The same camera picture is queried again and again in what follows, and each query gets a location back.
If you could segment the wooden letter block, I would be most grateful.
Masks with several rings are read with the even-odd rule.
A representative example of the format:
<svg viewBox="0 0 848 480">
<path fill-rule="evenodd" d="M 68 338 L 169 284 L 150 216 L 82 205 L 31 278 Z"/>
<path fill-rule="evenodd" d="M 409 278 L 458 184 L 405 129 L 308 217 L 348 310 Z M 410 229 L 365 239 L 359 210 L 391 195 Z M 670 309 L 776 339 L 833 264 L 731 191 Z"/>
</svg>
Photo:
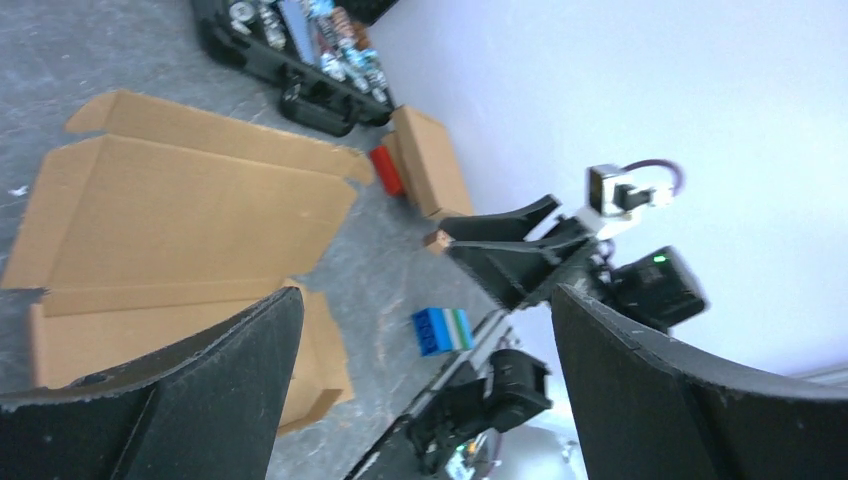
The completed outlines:
<svg viewBox="0 0 848 480">
<path fill-rule="evenodd" d="M 452 244 L 453 238 L 444 230 L 437 229 L 424 236 L 424 248 L 434 255 L 441 255 Z"/>
</svg>

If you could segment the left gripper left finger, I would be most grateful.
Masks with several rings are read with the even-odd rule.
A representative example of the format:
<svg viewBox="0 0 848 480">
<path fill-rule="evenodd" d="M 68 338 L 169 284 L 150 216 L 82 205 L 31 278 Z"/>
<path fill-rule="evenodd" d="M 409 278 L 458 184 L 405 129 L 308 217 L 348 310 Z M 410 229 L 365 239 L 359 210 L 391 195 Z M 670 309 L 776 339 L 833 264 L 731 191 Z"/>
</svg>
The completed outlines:
<svg viewBox="0 0 848 480">
<path fill-rule="evenodd" d="M 262 479 L 304 323 L 284 287 L 68 386 L 1 398 L 5 479 Z"/>
</svg>

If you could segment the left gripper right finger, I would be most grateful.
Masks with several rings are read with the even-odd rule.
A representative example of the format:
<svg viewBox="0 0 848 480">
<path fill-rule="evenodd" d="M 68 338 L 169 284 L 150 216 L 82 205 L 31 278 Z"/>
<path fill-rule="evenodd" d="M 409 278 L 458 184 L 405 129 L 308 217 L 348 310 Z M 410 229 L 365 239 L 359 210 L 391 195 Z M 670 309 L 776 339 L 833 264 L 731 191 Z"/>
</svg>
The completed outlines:
<svg viewBox="0 0 848 480">
<path fill-rule="evenodd" d="M 552 324 L 592 479 L 843 479 L 847 391 L 699 350 L 561 286 Z"/>
</svg>

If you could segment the black poker chip case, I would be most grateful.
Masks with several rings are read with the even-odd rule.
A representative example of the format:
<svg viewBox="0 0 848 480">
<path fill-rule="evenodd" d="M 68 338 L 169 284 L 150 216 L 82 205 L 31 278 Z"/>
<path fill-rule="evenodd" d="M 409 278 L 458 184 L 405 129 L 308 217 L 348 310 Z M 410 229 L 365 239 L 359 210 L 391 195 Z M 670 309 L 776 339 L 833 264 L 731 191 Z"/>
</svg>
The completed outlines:
<svg viewBox="0 0 848 480">
<path fill-rule="evenodd" d="M 279 89 L 288 120 L 334 137 L 395 109 L 367 29 L 389 1 L 194 1 L 202 48 Z"/>
</svg>

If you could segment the folded cardboard box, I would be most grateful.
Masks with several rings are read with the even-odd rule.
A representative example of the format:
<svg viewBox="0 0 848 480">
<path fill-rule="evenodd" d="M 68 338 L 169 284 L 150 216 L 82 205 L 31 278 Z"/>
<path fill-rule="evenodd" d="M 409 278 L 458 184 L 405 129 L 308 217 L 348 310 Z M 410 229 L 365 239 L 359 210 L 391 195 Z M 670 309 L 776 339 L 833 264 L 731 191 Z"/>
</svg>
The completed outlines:
<svg viewBox="0 0 848 480">
<path fill-rule="evenodd" d="M 393 130 L 382 139 L 399 175 L 402 195 L 425 218 L 474 213 L 465 178 L 447 128 L 408 105 L 391 114 Z"/>
</svg>

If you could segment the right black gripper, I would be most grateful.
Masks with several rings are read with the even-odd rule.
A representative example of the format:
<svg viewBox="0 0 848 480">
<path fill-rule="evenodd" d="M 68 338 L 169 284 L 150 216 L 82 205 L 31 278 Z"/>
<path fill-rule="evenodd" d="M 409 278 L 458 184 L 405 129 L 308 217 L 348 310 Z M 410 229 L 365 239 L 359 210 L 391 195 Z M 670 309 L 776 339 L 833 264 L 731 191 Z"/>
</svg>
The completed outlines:
<svg viewBox="0 0 848 480">
<path fill-rule="evenodd" d="M 438 229 L 455 240 L 446 255 L 507 311 L 548 303 L 560 284 L 660 332 L 708 309 L 699 280 L 671 245 L 615 266 L 611 239 L 563 215 L 538 240 L 523 241 L 560 206 L 548 194 L 504 213 L 448 217 Z"/>
</svg>

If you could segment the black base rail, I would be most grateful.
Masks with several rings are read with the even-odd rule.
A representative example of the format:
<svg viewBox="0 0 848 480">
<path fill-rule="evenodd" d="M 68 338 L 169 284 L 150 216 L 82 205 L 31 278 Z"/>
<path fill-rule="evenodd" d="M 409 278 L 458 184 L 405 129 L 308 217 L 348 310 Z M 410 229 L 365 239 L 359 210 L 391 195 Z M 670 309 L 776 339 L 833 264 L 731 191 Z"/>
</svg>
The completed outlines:
<svg viewBox="0 0 848 480">
<path fill-rule="evenodd" d="M 490 429 L 493 352 L 515 336 L 501 310 L 474 330 L 476 346 L 460 353 L 415 396 L 347 473 L 348 479 L 455 479 L 446 470 L 466 446 Z"/>
</svg>

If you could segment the red object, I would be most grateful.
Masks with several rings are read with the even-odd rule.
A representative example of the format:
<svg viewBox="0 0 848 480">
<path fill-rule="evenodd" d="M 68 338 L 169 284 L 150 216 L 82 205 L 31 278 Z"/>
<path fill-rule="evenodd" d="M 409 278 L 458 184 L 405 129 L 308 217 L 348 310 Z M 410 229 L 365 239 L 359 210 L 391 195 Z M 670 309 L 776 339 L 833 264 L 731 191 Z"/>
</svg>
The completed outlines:
<svg viewBox="0 0 848 480">
<path fill-rule="evenodd" d="M 369 152 L 369 158 L 387 195 L 403 196 L 406 191 L 401 176 L 386 146 L 380 145 Z"/>
</svg>

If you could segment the blue block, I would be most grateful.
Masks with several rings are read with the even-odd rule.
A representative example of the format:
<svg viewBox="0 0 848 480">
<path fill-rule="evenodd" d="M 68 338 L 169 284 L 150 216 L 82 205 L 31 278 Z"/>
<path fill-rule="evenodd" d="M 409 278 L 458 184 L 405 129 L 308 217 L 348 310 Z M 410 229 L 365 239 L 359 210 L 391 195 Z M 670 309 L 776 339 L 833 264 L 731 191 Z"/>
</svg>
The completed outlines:
<svg viewBox="0 0 848 480">
<path fill-rule="evenodd" d="M 463 309 L 422 309 L 411 316 L 422 357 L 470 351 L 475 347 L 473 330 Z"/>
</svg>

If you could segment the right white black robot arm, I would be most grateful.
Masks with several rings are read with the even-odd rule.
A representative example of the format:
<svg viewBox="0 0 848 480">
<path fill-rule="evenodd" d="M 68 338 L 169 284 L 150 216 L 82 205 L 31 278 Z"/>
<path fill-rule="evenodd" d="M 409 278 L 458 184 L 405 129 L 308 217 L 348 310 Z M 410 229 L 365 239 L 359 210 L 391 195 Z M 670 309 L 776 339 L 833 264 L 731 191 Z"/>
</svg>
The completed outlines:
<svg viewBox="0 0 848 480">
<path fill-rule="evenodd" d="M 538 201 L 501 214 L 453 216 L 435 239 L 507 312 L 549 302 L 556 287 L 571 285 L 603 305 L 660 332 L 704 311 L 705 297 L 677 252 L 664 247 L 620 267 L 609 263 L 613 238 L 637 225 L 650 208 L 671 197 L 655 189 L 591 201 L 559 217 L 541 238 L 530 232 L 554 213 L 558 201 Z M 514 348 L 497 348 L 489 373 L 438 389 L 406 430 L 423 474 L 433 475 L 463 445 L 488 430 L 509 431 L 550 409 L 548 368 Z"/>
</svg>

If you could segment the cardboard box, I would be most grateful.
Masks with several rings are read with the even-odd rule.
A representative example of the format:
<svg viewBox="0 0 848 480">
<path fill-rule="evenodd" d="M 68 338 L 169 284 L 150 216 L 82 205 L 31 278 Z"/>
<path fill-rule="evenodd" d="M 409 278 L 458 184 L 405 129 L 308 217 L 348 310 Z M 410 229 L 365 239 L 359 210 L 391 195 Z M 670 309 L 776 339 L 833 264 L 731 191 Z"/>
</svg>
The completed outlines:
<svg viewBox="0 0 848 480">
<path fill-rule="evenodd" d="M 402 195 L 425 218 L 474 213 L 465 178 L 447 128 L 408 105 L 391 114 L 393 130 L 382 139 L 399 175 Z"/>
<path fill-rule="evenodd" d="M 373 179 L 358 151 L 153 96 L 97 95 L 51 150 L 6 263 L 33 380 L 58 389 L 228 319 L 312 271 Z"/>
</svg>

